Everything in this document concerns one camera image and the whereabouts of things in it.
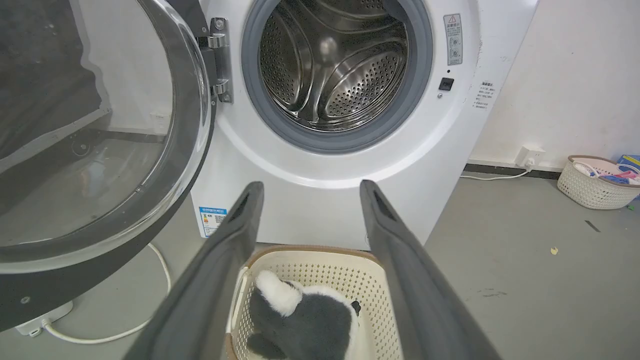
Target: washing machine door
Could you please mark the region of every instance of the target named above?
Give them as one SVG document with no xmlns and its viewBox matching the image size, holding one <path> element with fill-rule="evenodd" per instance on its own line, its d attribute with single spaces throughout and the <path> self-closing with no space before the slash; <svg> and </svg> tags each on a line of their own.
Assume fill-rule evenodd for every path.
<svg viewBox="0 0 640 360">
<path fill-rule="evenodd" d="M 215 58 L 176 3 L 0 4 L 0 331 L 111 275 L 195 181 Z"/>
</svg>

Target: black and white plush toy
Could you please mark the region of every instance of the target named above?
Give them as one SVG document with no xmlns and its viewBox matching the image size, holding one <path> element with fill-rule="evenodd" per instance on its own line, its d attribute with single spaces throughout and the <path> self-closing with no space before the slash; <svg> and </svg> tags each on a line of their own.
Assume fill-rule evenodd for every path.
<svg viewBox="0 0 640 360">
<path fill-rule="evenodd" d="M 302 286 L 261 271 L 249 300 L 257 331 L 248 348 L 266 359 L 352 360 L 360 304 L 327 286 Z"/>
</svg>

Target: instruction sticker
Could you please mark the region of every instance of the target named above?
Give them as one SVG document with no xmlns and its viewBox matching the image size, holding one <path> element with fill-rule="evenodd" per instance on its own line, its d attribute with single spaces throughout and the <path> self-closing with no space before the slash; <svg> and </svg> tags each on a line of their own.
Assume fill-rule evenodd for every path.
<svg viewBox="0 0 640 360">
<path fill-rule="evenodd" d="M 447 34 L 447 64 L 462 64 L 462 20 L 460 14 L 444 15 Z"/>
<path fill-rule="evenodd" d="M 200 221 L 202 222 L 206 237 L 209 237 L 209 235 L 218 229 L 218 226 L 222 224 L 222 220 L 225 219 L 226 215 L 227 209 L 203 208 L 200 206 Z"/>
<path fill-rule="evenodd" d="M 477 109 L 487 110 L 489 104 L 493 102 L 495 97 L 495 87 L 491 81 L 483 81 L 480 84 L 480 90 L 476 95 L 473 107 Z"/>
</svg>

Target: baseboard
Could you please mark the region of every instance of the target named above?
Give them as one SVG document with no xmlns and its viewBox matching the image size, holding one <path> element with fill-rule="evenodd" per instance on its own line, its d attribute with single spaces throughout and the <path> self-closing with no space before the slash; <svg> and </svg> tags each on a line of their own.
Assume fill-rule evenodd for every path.
<svg viewBox="0 0 640 360">
<path fill-rule="evenodd" d="M 497 175 L 506 175 L 513 176 L 521 174 L 524 169 L 522 168 L 513 168 L 513 167 L 500 167 L 495 165 L 478 165 L 468 163 L 465 166 L 465 171 L 469 172 L 481 172 L 484 174 L 497 174 Z M 533 170 L 529 172 L 527 175 L 523 177 L 538 177 L 540 179 L 553 179 L 557 180 L 560 177 L 560 172 L 555 171 L 544 171 L 544 170 Z"/>
<path fill-rule="evenodd" d="M 506 167 L 506 168 L 516 168 L 516 169 L 521 169 L 521 167 L 519 167 L 518 165 L 516 165 L 515 163 L 507 163 L 507 162 L 502 162 L 502 161 L 490 161 L 490 160 L 481 160 L 481 159 L 469 159 L 467 160 L 468 164 L 473 164 L 473 165 L 486 165 L 486 166 L 490 166 L 490 167 Z M 540 171 L 548 171 L 548 172 L 562 172 L 563 167 L 543 167 L 543 166 L 536 166 L 534 167 L 534 170 L 540 170 Z"/>
</svg>

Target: stainless steel drum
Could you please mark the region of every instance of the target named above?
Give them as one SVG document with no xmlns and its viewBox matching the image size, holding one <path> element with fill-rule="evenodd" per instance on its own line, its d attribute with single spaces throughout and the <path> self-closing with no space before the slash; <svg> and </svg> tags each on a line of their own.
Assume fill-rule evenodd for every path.
<svg viewBox="0 0 640 360">
<path fill-rule="evenodd" d="M 347 131 L 394 98 L 406 39 L 404 24 L 382 0 L 285 0 L 262 33 L 260 71 L 291 120 L 315 131 Z"/>
</svg>

